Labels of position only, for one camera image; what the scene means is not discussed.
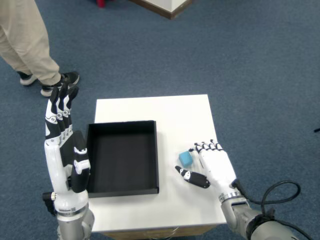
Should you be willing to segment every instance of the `robotic finger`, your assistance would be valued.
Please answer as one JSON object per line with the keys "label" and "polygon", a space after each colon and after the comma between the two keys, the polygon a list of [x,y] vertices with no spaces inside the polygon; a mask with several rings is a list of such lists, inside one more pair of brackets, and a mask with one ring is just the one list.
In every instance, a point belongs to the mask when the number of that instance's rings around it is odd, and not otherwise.
{"label": "robotic finger", "polygon": [[180,173],[180,175],[186,182],[204,189],[210,187],[210,182],[207,180],[207,177],[205,175],[202,175],[195,171],[185,170],[179,166],[175,166],[175,169],[178,171],[178,173]]}

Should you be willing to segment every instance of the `black box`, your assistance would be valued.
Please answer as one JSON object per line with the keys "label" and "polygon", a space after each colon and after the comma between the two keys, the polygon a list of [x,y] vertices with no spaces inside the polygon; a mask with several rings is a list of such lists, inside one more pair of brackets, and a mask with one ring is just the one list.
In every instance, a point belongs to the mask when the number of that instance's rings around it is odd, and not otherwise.
{"label": "black box", "polygon": [[90,198],[159,193],[155,121],[89,124]]}

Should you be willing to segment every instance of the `blue block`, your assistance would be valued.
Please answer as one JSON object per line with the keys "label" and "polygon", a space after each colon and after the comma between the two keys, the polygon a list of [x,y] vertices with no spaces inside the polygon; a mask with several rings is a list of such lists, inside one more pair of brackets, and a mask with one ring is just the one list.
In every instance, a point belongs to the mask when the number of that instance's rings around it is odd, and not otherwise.
{"label": "blue block", "polygon": [[192,156],[188,151],[182,152],[179,154],[179,160],[183,167],[190,166],[193,162]]}

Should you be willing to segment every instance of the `person's leg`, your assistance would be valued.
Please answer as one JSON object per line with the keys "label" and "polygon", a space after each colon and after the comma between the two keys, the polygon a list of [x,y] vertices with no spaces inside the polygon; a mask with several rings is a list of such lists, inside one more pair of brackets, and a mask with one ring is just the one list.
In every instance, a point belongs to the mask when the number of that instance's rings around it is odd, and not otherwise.
{"label": "person's leg", "polygon": [[[0,26],[0,52],[7,63],[27,75],[32,73],[43,85],[52,86],[61,80],[59,66],[50,57],[48,33],[34,0],[0,0]],[[11,48],[4,43],[4,36]]]}
{"label": "person's leg", "polygon": [[22,85],[30,85],[37,77],[34,76],[25,63],[20,59],[16,51],[11,47],[8,38],[0,26],[0,56],[20,75]]}

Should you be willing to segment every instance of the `black cable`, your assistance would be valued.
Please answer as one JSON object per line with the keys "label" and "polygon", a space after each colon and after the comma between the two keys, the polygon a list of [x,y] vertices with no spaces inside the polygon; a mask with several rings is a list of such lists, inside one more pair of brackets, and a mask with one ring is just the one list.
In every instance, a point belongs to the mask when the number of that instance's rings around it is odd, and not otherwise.
{"label": "black cable", "polygon": [[[273,200],[273,201],[266,201],[266,198],[268,196],[268,194],[274,190],[276,187],[279,187],[280,185],[282,184],[294,184],[296,185],[297,187],[297,190],[296,190],[296,193],[293,194],[291,197],[288,197],[288,198],[285,198],[285,199],[281,199],[281,200]],[[290,181],[290,180],[284,180],[284,181],[279,181],[275,184],[273,184],[271,187],[269,187],[264,195],[263,195],[263,198],[262,198],[262,201],[261,203],[258,203],[261,205],[261,211],[262,211],[262,214],[265,215],[266,214],[266,211],[265,211],[265,205],[267,204],[283,204],[283,203],[286,203],[286,202],[289,202],[293,199],[295,199],[301,192],[301,187],[299,185],[299,183],[295,182],[295,181]]]}
{"label": "black cable", "polygon": [[[296,186],[297,190],[295,192],[295,194],[293,194],[292,196],[288,197],[288,198],[284,198],[284,199],[280,199],[280,200],[271,200],[271,201],[266,201],[267,196],[269,195],[270,192],[272,192],[276,187],[279,187],[280,185],[283,184],[293,184]],[[299,183],[295,182],[295,181],[291,181],[291,180],[284,180],[284,181],[279,181],[275,184],[273,184],[271,187],[269,187],[262,198],[262,201],[257,201],[257,200],[253,200],[252,198],[248,197],[248,195],[246,194],[246,191],[244,190],[244,188],[242,187],[242,185],[240,184],[239,180],[236,179],[234,180],[231,185],[234,188],[237,188],[240,193],[246,198],[248,199],[250,202],[254,203],[254,204],[258,204],[261,206],[261,212],[263,216],[269,217],[271,220],[276,221],[282,225],[285,225],[287,227],[290,227],[296,231],[298,231],[299,233],[301,233],[303,236],[305,236],[308,240],[313,240],[311,238],[311,236],[309,236],[306,232],[304,232],[302,229],[300,229],[299,227],[297,227],[296,225],[293,225],[289,222],[286,221],[282,221],[282,220],[277,220],[275,219],[275,217],[273,216],[275,210],[273,208],[271,208],[268,212],[266,212],[265,210],[265,205],[267,204],[282,204],[282,203],[286,203],[289,202],[293,199],[295,199],[301,192],[301,186],[299,185]]]}

